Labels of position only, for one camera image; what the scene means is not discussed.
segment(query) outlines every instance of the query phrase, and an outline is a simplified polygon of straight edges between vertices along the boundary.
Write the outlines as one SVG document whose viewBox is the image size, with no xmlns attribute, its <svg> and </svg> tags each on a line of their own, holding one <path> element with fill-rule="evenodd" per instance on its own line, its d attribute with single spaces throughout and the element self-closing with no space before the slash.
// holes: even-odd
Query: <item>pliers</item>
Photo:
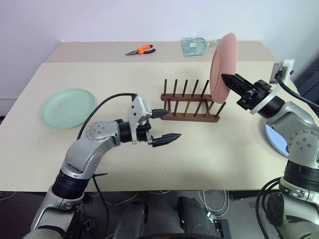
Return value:
<svg viewBox="0 0 319 239">
<path fill-rule="evenodd" d="M 142 46 L 142 47 L 138 48 L 137 50 L 131 51 L 128 54 L 125 54 L 125 55 L 126 56 L 131 56 L 131 55 L 136 55 L 136 54 L 140 54 L 140 55 L 150 54 L 150 53 L 155 52 L 155 49 L 152 49 L 152 50 L 149 50 L 149 51 L 145 51 L 145 50 L 146 49 L 150 49 L 152 47 L 153 47 L 153 45 L 145 45 L 145 46 Z"/>
</svg>

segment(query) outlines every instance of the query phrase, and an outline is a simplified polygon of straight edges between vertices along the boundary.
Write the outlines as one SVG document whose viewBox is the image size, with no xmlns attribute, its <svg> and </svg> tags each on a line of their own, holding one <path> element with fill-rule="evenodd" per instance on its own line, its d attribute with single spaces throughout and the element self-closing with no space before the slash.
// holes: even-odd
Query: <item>black cable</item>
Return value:
<svg viewBox="0 0 319 239">
<path fill-rule="evenodd" d="M 115 97 L 118 97 L 118 96 L 131 96 L 132 99 L 134 99 L 134 98 L 137 96 L 137 94 L 135 94 L 135 93 L 120 93 L 120 94 L 116 94 L 116 95 L 110 96 L 110 97 L 108 97 L 107 99 L 103 100 L 103 101 L 92 111 L 92 113 L 87 117 L 87 119 L 85 120 L 85 122 L 83 123 L 83 125 L 82 125 L 82 127 L 81 127 L 81 129 L 80 129 L 80 132 L 79 132 L 78 137 L 77 137 L 76 140 L 78 140 L 78 139 L 81 137 L 85 126 L 87 125 L 87 123 L 89 122 L 89 120 L 92 118 L 92 116 L 95 114 L 95 112 L 96 112 L 104 103 L 106 103 L 107 101 L 109 101 L 109 100 L 111 100 L 111 99 L 113 99 L 113 98 L 115 98 Z"/>
<path fill-rule="evenodd" d="M 279 184 L 279 181 L 278 182 L 274 182 L 266 191 L 265 191 L 265 193 L 264 193 L 264 195 L 263 195 L 263 199 L 262 199 L 262 201 L 261 201 L 261 206 L 263 207 L 263 209 L 264 209 L 264 212 L 266 213 L 266 197 L 267 197 L 267 194 L 269 194 L 269 192 L 275 187 L 275 186 L 277 186 Z"/>
<path fill-rule="evenodd" d="M 309 106 L 319 110 L 319 105 L 317 105 L 316 103 L 311 102 L 310 100 L 307 100 L 306 98 L 298 95 L 296 92 L 291 90 L 288 86 L 286 86 L 285 83 L 282 80 L 282 77 L 283 77 L 283 72 L 282 71 L 277 72 L 276 75 L 275 75 L 275 79 L 277 80 L 277 82 L 281 86 L 281 88 L 283 88 L 291 96 L 293 96 L 293 97 L 297 98 L 298 100 L 301 100 L 301 101 L 307 103 Z"/>
<path fill-rule="evenodd" d="M 258 195 L 257 195 L 257 198 L 256 198 L 255 211 L 256 211 L 257 222 L 258 222 L 258 224 L 259 224 L 260 230 L 262 231 L 262 233 L 263 233 L 265 239 L 269 239 L 269 237 L 268 237 L 267 232 L 266 232 L 266 230 L 265 230 L 265 228 L 264 228 L 264 226 L 263 226 L 263 224 L 262 224 L 262 222 L 261 222 L 261 219 L 260 219 L 260 215 L 259 215 L 259 201 L 260 201 L 260 197 L 263 195 L 265 189 L 266 189 L 269 185 L 271 185 L 272 183 L 277 182 L 277 181 L 279 181 L 279 180 L 280 180 L 280 177 L 279 177 L 279 178 L 275 178 L 275 179 L 269 181 L 268 183 L 266 183 L 266 184 L 262 187 L 262 189 L 258 192 Z"/>
<path fill-rule="evenodd" d="M 100 188 L 99 188 L 99 186 L 98 186 L 98 184 L 97 184 L 97 182 L 96 182 L 96 180 L 95 180 L 95 175 L 93 175 L 92 178 L 93 178 L 94 185 L 95 185 L 95 187 L 96 187 L 96 190 L 97 190 L 98 193 L 99 193 L 99 196 L 100 196 L 100 198 L 101 198 L 101 200 L 102 200 L 102 203 L 103 203 L 103 205 L 104 205 L 105 212 L 106 212 L 105 231 L 104 231 L 104 237 L 103 237 L 103 238 L 106 238 L 106 235 L 107 235 L 107 233 L 108 233 L 109 221 L 110 221 L 109 208 L 108 208 L 108 205 L 106 204 L 105 199 L 104 199 L 104 197 L 103 197 L 103 195 L 102 195 L 102 193 L 101 193 L 101 190 L 100 190 Z"/>
</svg>

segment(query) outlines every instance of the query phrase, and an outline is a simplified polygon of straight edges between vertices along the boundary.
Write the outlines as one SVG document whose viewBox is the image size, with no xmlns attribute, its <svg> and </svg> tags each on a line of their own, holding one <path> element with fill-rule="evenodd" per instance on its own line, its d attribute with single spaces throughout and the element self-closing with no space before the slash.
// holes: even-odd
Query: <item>white wall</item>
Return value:
<svg viewBox="0 0 319 239">
<path fill-rule="evenodd" d="M 234 32 L 298 74 L 319 52 L 319 0 L 1 0 L 0 115 L 58 41 L 179 41 Z"/>
</svg>

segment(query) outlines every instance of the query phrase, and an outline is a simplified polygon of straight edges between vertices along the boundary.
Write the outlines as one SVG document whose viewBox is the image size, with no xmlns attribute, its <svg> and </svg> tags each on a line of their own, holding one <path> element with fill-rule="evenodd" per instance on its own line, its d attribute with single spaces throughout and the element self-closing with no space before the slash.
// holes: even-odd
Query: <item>orange pliers handle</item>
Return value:
<svg viewBox="0 0 319 239">
<path fill-rule="evenodd" d="M 137 49 L 138 54 L 143 55 L 143 54 L 150 54 L 150 53 L 155 52 L 155 49 L 146 51 L 147 49 L 150 49 L 150 48 L 152 48 L 152 47 L 153 47 L 153 45 L 145 45 L 145 46 L 142 46 L 142 47 L 140 47 L 140 48 Z"/>
</svg>

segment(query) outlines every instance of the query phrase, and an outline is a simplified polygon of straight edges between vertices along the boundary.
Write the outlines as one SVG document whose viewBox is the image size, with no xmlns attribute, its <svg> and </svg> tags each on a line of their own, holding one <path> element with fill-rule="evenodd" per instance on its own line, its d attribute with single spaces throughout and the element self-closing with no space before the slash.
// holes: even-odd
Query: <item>beige table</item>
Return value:
<svg viewBox="0 0 319 239">
<path fill-rule="evenodd" d="M 251 82 L 268 80 L 272 61 L 240 61 L 237 72 Z M 196 79 L 201 91 L 209 77 L 210 62 L 152 63 L 44 63 L 0 125 L 0 190 L 46 191 L 54 182 L 68 147 L 80 127 L 56 130 L 40 119 L 44 102 L 68 88 L 83 88 L 97 102 L 122 92 L 137 92 L 153 108 L 163 107 L 160 94 L 164 79 L 168 91 L 174 80 L 188 79 L 188 92 Z M 177 88 L 182 91 L 183 83 Z M 293 100 L 285 92 L 282 99 Z M 264 120 L 240 108 L 231 92 L 218 123 L 178 122 L 154 119 L 152 134 L 176 132 L 175 142 L 157 148 L 146 143 L 122 144 L 106 153 L 97 173 L 103 191 L 259 189 L 281 176 L 287 159 L 276 152 L 264 135 Z M 93 117 L 95 120 L 127 119 L 129 98 L 113 99 Z M 89 184 L 88 191 L 95 188 Z"/>
</svg>

